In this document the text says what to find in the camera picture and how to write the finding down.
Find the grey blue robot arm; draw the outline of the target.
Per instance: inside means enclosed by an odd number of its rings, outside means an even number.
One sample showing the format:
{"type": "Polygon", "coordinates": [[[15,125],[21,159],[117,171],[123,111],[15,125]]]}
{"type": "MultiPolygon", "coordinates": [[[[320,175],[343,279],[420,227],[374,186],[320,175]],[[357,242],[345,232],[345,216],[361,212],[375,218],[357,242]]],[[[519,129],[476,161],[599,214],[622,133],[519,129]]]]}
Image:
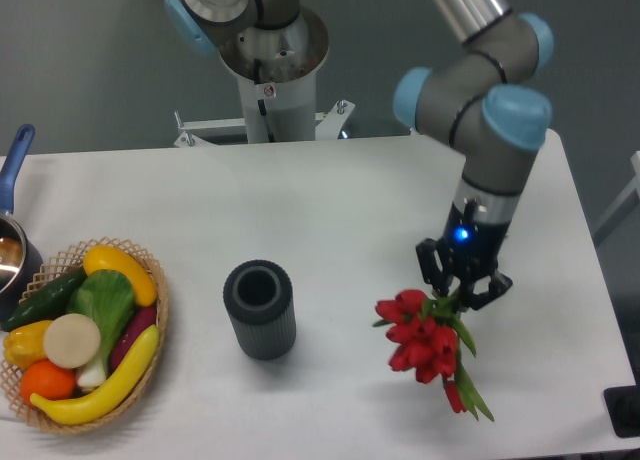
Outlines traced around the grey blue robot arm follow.
{"type": "MultiPolygon", "coordinates": [[[[399,81],[395,117],[465,158],[442,236],[416,248],[424,281],[451,285],[478,310],[511,280],[498,255],[552,117],[525,81],[554,51],[549,26],[506,0],[434,0],[464,47],[443,71],[415,68],[399,81]]],[[[300,0],[165,0],[180,37],[218,55],[238,81],[252,143],[315,140],[316,74],[328,54],[323,21],[300,0]]]]}

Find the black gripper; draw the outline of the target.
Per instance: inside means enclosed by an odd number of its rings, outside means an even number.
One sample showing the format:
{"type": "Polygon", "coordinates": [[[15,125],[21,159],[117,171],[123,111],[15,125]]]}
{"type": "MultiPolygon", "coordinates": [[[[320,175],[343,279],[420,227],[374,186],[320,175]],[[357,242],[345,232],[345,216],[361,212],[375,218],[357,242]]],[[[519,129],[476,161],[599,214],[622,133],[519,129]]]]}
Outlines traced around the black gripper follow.
{"type": "Polygon", "coordinates": [[[477,204],[460,210],[451,206],[443,235],[426,238],[416,246],[423,280],[438,296],[446,297],[454,277],[460,280],[459,298],[467,309],[480,310],[503,296],[513,281],[498,270],[498,254],[510,223],[486,223],[472,217],[477,204]],[[478,280],[487,277],[487,288],[474,292],[478,280]]]}

